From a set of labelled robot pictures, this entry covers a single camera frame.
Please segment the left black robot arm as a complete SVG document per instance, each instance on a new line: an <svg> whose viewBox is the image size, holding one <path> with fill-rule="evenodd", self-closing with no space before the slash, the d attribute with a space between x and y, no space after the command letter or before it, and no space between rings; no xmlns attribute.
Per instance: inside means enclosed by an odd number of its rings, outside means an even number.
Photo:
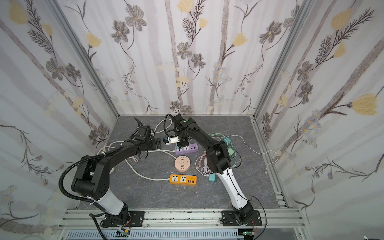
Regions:
<svg viewBox="0 0 384 240"><path fill-rule="evenodd" d="M83 156L59 178L59 190L63 195L88 202L102 212L105 216L101 222L103 228L127 226L132 219L127 204L110 189L112 168L130 157L162 147L161 140L155 138L155 131L150 126L143 125L136 117L134 120L138 123L136 130L118 147L99 155Z"/></svg>

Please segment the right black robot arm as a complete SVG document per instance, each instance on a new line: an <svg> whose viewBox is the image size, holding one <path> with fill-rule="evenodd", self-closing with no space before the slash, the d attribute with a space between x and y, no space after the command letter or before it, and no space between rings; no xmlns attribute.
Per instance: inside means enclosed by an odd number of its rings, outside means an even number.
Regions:
<svg viewBox="0 0 384 240"><path fill-rule="evenodd" d="M241 191L233 174L231 158L224 141L218 141L204 132L192 118L181 115L165 115L165 120L171 120L173 128L164 130L167 138L177 138L178 147L189 145L189 139L195 140L206 152L207 165L210 171L222 181L230 196L235 220L239 225L245 225L254 213L251 201Z"/></svg>

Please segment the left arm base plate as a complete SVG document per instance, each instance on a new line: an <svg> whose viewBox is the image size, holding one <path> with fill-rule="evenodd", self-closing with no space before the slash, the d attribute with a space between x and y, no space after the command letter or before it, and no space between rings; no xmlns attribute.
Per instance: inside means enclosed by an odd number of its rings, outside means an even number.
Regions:
<svg viewBox="0 0 384 240"><path fill-rule="evenodd" d="M103 228L110 227L141 227L143 225L144 211L122 211L119 215L114 216L106 214L101 221Z"/></svg>

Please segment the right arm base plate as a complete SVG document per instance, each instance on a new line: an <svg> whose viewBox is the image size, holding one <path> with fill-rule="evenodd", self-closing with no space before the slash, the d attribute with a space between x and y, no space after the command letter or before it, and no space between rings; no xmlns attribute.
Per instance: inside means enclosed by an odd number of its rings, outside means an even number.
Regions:
<svg viewBox="0 0 384 240"><path fill-rule="evenodd" d="M241 216L239 213L236 213L233 210L226 210L221 211L221 215L222 217L220 219L220 223L224 227L260 227L263 225L259 211L253 211L249 216Z"/></svg>

